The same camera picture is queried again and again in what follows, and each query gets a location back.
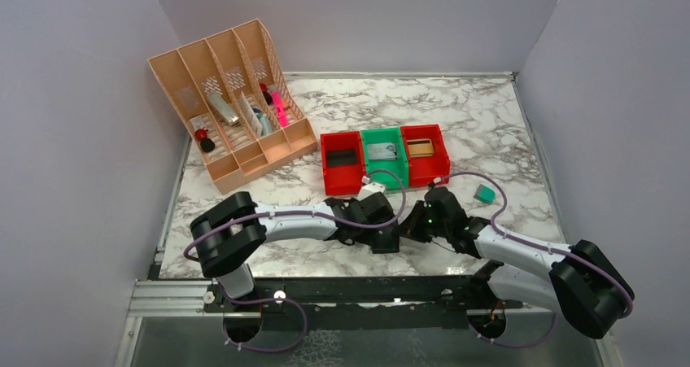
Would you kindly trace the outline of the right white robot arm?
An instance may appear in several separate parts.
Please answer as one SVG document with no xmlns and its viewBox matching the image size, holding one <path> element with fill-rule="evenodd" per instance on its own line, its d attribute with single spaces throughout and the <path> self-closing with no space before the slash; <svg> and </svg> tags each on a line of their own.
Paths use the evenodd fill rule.
<svg viewBox="0 0 690 367">
<path fill-rule="evenodd" d="M 498 268 L 473 281 L 471 300 L 482 308 L 499 299 L 547 308 L 591 339 L 603 338 L 630 313 L 630 285 L 593 242 L 549 243 L 469 216 L 447 188 L 436 186 L 395 227 L 401 238 L 443 238 L 459 254 L 492 260 Z"/>
</svg>

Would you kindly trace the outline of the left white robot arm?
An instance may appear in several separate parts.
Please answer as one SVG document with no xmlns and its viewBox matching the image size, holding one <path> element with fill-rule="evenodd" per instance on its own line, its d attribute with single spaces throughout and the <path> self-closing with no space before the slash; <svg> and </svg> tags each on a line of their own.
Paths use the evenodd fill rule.
<svg viewBox="0 0 690 367">
<path fill-rule="evenodd" d="M 372 245 L 397 224 L 382 192 L 362 199 L 329 197 L 312 206 L 279 207 L 256 202 L 247 191 L 232 194 L 190 223 L 193 241 L 183 251 L 203 276 L 215 278 L 225 300 L 242 311 L 255 302 L 255 281 L 247 260 L 265 243 L 313 239 Z"/>
</svg>

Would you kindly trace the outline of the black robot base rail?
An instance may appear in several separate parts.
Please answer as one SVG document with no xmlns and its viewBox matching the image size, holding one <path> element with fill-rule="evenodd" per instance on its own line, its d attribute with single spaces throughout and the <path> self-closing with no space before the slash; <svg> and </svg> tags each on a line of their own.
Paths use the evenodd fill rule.
<svg viewBox="0 0 690 367">
<path fill-rule="evenodd" d="M 266 330 L 292 330 L 302 322 L 299 310 L 276 299 L 285 295 L 306 312 L 310 330 L 382 330 L 468 328 L 467 313 L 521 308 L 502 302 L 479 275 L 393 277 L 258 277 L 241 306 L 230 301 L 213 282 L 207 287 L 203 311 L 221 313 L 235 323 L 258 321 Z"/>
</svg>

